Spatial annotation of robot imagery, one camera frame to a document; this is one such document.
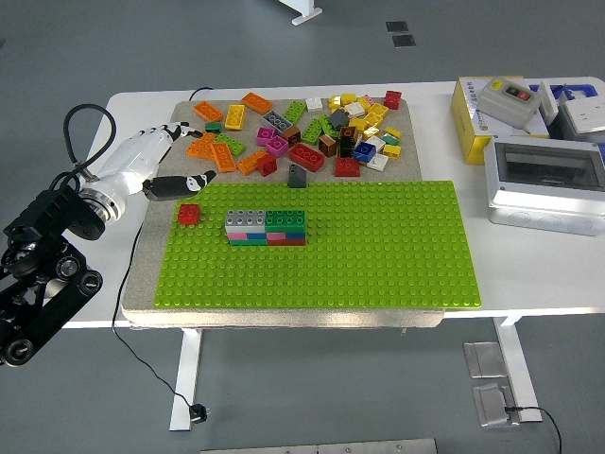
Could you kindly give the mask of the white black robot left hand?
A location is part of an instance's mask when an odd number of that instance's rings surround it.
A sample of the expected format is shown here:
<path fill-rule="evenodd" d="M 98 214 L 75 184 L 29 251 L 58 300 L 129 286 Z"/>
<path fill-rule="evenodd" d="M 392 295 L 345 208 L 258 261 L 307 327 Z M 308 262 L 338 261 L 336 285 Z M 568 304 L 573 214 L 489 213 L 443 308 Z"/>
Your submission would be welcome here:
<path fill-rule="evenodd" d="M 186 136 L 199 138 L 201 132 L 186 122 L 140 131 L 118 147 L 98 171 L 97 180 L 85 184 L 81 192 L 115 204 L 139 192 L 152 201 L 174 201 L 197 195 L 216 177 L 215 171 L 193 176 L 156 175 L 173 143 Z"/>

